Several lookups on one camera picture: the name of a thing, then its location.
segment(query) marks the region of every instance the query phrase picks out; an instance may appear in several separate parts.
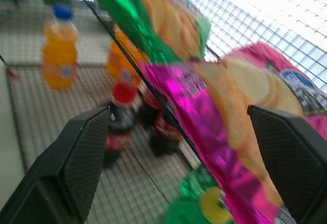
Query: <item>black plastic object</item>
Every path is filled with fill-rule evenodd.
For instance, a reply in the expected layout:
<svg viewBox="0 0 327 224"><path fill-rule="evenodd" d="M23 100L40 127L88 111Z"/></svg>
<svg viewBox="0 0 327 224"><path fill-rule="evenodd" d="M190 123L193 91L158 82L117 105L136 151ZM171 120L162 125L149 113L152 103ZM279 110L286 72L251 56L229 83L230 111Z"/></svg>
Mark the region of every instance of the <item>black plastic object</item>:
<svg viewBox="0 0 327 224"><path fill-rule="evenodd" d="M281 110L250 106L266 169L298 224L326 223L327 142L305 121Z"/></svg>
<svg viewBox="0 0 327 224"><path fill-rule="evenodd" d="M98 108L69 120L1 210L1 224L86 221L103 166L107 116Z"/></svg>

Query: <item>blue bottle cap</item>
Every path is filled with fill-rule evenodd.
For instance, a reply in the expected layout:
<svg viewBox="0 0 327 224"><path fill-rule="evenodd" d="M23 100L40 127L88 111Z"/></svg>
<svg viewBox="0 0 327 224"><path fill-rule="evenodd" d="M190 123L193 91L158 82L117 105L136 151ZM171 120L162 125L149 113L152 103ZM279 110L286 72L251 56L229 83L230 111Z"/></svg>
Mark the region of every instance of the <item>blue bottle cap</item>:
<svg viewBox="0 0 327 224"><path fill-rule="evenodd" d="M68 20L73 17L73 11L71 6L64 3L54 4L53 12L57 18L62 20Z"/></svg>

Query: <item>orange juice bottle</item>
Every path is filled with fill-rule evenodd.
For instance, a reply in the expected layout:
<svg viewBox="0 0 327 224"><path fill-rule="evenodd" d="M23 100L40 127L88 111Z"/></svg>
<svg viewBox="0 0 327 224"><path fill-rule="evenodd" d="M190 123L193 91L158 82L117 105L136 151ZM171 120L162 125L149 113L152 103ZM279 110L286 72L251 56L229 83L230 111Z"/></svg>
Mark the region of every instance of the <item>orange juice bottle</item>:
<svg viewBox="0 0 327 224"><path fill-rule="evenodd" d="M68 88L76 73L79 34L72 22L72 8L57 3L53 7L54 19L44 25L46 43L43 46L43 76L55 89Z"/></svg>
<svg viewBox="0 0 327 224"><path fill-rule="evenodd" d="M133 60L136 60L135 64L137 66L140 62L147 62L146 54L141 53L117 26L114 31L117 39L127 50L127 53L133 57ZM130 82L135 87L138 87L141 82L140 76L114 41L110 46L107 72L116 81Z"/></svg>

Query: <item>wire grid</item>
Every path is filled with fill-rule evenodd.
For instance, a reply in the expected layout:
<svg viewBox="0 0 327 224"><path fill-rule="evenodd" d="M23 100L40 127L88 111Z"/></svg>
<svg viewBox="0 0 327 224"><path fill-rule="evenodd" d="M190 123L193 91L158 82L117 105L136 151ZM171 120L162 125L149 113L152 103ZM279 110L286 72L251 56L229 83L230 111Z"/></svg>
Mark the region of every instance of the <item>wire grid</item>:
<svg viewBox="0 0 327 224"><path fill-rule="evenodd" d="M320 10L316 10L315 18L320 19L324 25L314 26L316 27L314 29L311 24L308 24L310 22L306 18L306 21L301 21L301 18L298 18L296 22L298 25L306 23L303 28L306 30L312 29L313 34L321 35L323 37L321 41L326 40L327 44L327 32L325 31L327 26L327 1L308 1L304 0L306 5L303 5L303 10L306 10L306 12L312 10L310 8L312 1L319 5L323 4ZM212 30L208 46L218 55L223 55L233 48L247 43L266 42L282 52L318 88L327 93L327 54L321 47L314 45L277 21L262 19L259 12L258 15L250 14L228 0L191 0L191 2L211 21ZM290 15L298 7L300 5L288 8Z"/></svg>
<svg viewBox="0 0 327 224"><path fill-rule="evenodd" d="M101 16L109 22L106 12L101 12ZM52 8L43 0L23 0L19 5L0 2L0 53L5 61L41 63L43 25L52 18ZM74 25L81 35L77 42L78 63L105 64L111 38L87 7L74 9Z"/></svg>
<svg viewBox="0 0 327 224"><path fill-rule="evenodd" d="M24 161L30 167L58 137L72 117L109 98L113 80L102 67L83 67L67 92L50 89L41 67L13 67L20 79L10 79L14 111ZM138 98L134 104L140 105ZM87 223L150 223L165 213L179 195L190 171L178 154L156 158L149 145L151 133L137 125L132 143L109 169L102 171ZM199 164L186 142L181 151L192 167Z"/></svg>

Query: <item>soda bottle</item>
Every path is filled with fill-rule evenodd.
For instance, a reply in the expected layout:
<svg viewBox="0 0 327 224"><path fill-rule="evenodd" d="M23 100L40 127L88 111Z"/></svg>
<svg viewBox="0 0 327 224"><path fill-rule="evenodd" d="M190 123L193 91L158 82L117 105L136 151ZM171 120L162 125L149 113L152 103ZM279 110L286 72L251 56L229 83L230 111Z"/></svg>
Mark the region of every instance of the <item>soda bottle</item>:
<svg viewBox="0 0 327 224"><path fill-rule="evenodd" d="M158 117L161 105L147 88L143 94L143 102L138 110L138 118L144 129L154 126Z"/></svg>
<svg viewBox="0 0 327 224"><path fill-rule="evenodd" d="M116 38L133 57L133 60L137 66L141 62L147 63L147 55L140 52L118 26L115 26L114 32ZM112 41L110 45L107 73L112 76L115 81L130 82L136 88L138 88L141 82L141 77L137 74L134 67L130 64L126 56L114 41Z"/></svg>
<svg viewBox="0 0 327 224"><path fill-rule="evenodd" d="M70 87L76 73L79 34L72 22L72 8L66 4L53 6L54 19L44 25L43 76L51 88Z"/></svg>
<svg viewBox="0 0 327 224"><path fill-rule="evenodd" d="M136 123L136 113L132 108L135 96L136 88L128 82L118 82L112 89L112 99L108 104L104 167L111 166L131 141L131 132Z"/></svg>
<svg viewBox="0 0 327 224"><path fill-rule="evenodd" d="M150 139L150 148L155 156L172 154L179 149L182 135L166 111L159 112L155 120L155 131Z"/></svg>

